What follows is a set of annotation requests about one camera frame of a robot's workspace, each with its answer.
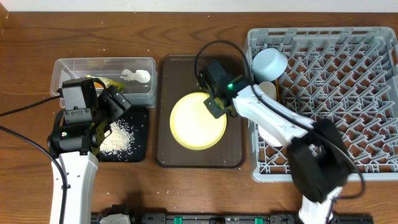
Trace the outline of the green orange snack wrapper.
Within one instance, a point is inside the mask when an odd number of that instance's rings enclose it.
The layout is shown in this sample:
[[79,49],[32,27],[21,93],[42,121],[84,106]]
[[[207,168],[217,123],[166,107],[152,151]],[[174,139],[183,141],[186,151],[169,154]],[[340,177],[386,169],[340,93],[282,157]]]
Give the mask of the green orange snack wrapper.
[[[105,77],[98,77],[98,79],[105,84],[106,88],[108,88],[110,86],[115,86],[118,89],[118,91],[124,90],[124,84],[121,82],[117,82],[117,81],[114,81],[112,79],[105,78]],[[102,90],[103,86],[100,85],[99,83],[95,83],[95,88],[97,90]]]

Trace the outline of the pile of white rice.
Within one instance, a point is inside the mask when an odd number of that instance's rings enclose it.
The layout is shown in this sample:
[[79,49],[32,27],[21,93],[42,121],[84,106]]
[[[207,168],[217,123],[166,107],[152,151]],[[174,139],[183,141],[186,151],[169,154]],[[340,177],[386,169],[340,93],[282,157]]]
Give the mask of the pile of white rice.
[[144,148],[146,140],[139,136],[140,131],[134,124],[125,119],[119,119],[111,124],[111,132],[106,132],[106,138],[100,146],[100,153],[105,156],[133,156]]

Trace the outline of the white tissue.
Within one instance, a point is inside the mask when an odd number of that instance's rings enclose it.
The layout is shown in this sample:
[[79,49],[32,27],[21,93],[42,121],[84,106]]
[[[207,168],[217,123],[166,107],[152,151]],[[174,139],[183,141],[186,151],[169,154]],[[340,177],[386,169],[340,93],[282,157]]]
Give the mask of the white tissue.
[[147,70],[136,70],[132,72],[129,69],[124,69],[120,76],[125,81],[137,81],[139,83],[148,83],[150,81],[150,73]]

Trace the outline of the yellow plastic plate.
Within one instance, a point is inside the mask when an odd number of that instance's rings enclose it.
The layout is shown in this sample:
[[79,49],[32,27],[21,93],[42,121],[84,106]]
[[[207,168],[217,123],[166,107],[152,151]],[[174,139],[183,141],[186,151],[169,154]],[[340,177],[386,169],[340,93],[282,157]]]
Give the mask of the yellow plastic plate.
[[209,94],[193,92],[183,96],[170,114],[170,130],[183,147],[201,151],[220,141],[227,127],[227,116],[215,118],[205,106]]

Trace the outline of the white paper cup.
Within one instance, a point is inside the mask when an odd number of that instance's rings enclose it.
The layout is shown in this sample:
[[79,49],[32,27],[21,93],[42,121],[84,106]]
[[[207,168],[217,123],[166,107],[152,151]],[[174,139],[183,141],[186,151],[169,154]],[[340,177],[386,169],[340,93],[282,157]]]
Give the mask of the white paper cup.
[[273,100],[277,100],[277,90],[272,82],[261,82],[259,88]]

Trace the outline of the pink small plate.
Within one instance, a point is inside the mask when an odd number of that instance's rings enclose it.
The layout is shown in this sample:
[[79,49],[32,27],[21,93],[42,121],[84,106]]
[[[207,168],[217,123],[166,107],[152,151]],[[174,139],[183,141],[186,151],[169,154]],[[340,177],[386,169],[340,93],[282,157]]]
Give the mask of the pink small plate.
[[280,131],[273,125],[261,126],[257,125],[258,133],[263,140],[265,140],[269,145],[274,147],[283,146],[283,139]]

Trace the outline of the light blue bowl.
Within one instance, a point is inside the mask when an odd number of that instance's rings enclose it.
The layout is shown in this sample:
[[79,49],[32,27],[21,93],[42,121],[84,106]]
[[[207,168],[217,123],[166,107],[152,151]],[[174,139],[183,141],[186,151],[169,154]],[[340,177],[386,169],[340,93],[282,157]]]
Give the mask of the light blue bowl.
[[287,64],[288,58],[282,52],[269,48],[254,57],[252,70],[259,82],[272,82],[285,72]]

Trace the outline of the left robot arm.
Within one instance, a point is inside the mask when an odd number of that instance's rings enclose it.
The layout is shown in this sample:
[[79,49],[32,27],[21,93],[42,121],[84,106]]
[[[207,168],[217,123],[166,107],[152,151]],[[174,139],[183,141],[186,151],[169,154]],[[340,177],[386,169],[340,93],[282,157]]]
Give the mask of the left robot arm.
[[111,124],[130,103],[115,86],[95,85],[99,78],[67,80],[58,89],[65,107],[55,116],[47,138],[52,159],[51,223],[89,223],[100,145],[112,133]]

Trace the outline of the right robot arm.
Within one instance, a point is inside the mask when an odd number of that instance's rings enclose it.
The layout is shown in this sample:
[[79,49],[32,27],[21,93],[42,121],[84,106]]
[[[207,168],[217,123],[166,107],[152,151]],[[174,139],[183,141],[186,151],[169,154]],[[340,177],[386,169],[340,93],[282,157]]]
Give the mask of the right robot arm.
[[288,110],[246,80],[202,81],[200,86],[210,94],[205,105],[214,117],[250,119],[285,147],[292,180],[303,195],[299,219],[329,223],[333,204],[355,168],[336,126]]

